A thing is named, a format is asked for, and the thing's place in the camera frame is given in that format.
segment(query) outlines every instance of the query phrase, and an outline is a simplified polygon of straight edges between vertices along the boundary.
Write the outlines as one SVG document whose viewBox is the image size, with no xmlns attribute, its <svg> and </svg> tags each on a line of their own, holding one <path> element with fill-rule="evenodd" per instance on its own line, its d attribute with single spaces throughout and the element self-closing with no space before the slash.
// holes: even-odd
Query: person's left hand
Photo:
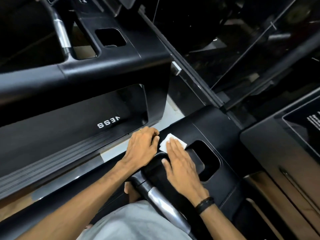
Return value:
<svg viewBox="0 0 320 240">
<path fill-rule="evenodd" d="M 147 126 L 132 134 L 125 156 L 122 158 L 125 164 L 132 166 L 134 170 L 132 173 L 146 166 L 155 156 L 160 139 L 158 135 L 157 129 Z"/>
</svg>

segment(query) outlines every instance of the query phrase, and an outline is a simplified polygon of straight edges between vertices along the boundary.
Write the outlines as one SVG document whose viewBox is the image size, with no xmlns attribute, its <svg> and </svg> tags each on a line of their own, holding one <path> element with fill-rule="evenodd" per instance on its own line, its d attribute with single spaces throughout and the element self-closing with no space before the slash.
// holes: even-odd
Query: bare foot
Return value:
<svg viewBox="0 0 320 240">
<path fill-rule="evenodd" d="M 141 197 L 141 195 L 134 189 L 131 182 L 124 183 L 124 192 L 129 195 L 129 203 L 134 203 Z"/>
</svg>

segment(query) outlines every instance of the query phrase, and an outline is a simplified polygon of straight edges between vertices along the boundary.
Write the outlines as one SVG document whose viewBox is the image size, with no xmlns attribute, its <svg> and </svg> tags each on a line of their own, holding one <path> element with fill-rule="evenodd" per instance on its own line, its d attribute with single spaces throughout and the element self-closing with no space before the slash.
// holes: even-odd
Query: forearm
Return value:
<svg viewBox="0 0 320 240">
<path fill-rule="evenodd" d="M 208 191 L 199 188 L 189 200 L 196 207 L 207 197 Z M 205 209 L 200 216 L 214 240 L 246 240 L 215 204 Z"/>
<path fill-rule="evenodd" d="M 133 170 L 131 165 L 119 161 L 97 182 L 48 215 L 18 240 L 75 240 Z"/>
</svg>

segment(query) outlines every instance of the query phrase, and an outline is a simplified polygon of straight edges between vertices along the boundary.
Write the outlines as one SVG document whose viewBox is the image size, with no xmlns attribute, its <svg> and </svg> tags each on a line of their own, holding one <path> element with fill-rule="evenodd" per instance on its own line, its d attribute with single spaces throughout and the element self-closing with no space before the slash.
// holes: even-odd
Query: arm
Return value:
<svg viewBox="0 0 320 240">
<path fill-rule="evenodd" d="M 154 157 L 159 137 L 153 140 L 152 137 L 158 134 L 158 130 L 148 127 L 133 133 L 125 156 L 113 169 L 22 234 L 18 240 L 76 239 L 115 190 Z"/>
<path fill-rule="evenodd" d="M 167 152 L 171 161 L 162 159 L 172 186 L 196 207 L 209 197 L 196 172 L 196 166 L 178 140 L 170 139 Z M 201 218 L 214 240 L 246 240 L 214 204 L 201 213 Z"/>
</svg>

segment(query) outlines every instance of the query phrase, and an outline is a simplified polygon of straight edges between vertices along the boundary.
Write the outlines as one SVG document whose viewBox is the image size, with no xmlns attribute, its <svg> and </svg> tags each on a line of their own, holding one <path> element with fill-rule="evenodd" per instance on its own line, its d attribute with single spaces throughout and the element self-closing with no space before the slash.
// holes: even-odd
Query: person's right hand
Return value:
<svg viewBox="0 0 320 240">
<path fill-rule="evenodd" d="M 167 179 L 196 207 L 202 200 L 209 197 L 209 192 L 202 186 L 196 166 L 181 143 L 170 138 L 166 146 L 171 165 L 166 159 L 162 159 L 162 164 L 166 170 Z"/>
</svg>

